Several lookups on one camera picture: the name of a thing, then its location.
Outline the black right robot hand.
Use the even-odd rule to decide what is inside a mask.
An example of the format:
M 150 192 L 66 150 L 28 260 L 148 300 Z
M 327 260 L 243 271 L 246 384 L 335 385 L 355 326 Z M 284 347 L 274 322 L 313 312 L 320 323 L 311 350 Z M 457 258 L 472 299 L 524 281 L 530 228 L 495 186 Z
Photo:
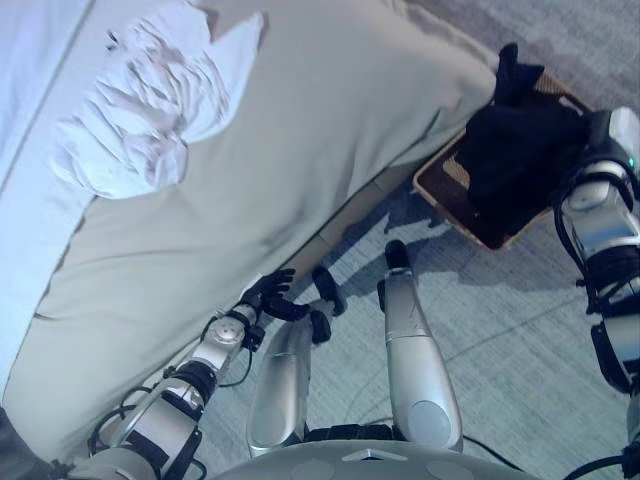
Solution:
M 591 112 L 586 116 L 589 135 L 584 148 L 587 157 L 603 155 L 610 147 L 609 124 L 610 110 Z

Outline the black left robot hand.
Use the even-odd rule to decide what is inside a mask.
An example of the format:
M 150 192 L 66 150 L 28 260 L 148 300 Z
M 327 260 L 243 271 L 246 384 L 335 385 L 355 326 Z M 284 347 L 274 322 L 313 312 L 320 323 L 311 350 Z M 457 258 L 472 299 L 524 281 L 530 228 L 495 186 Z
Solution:
M 266 313 L 286 322 L 302 320 L 309 313 L 310 307 L 286 298 L 295 274 L 295 269 L 285 268 L 259 277 L 243 291 L 238 304 L 250 306 L 257 317 Z

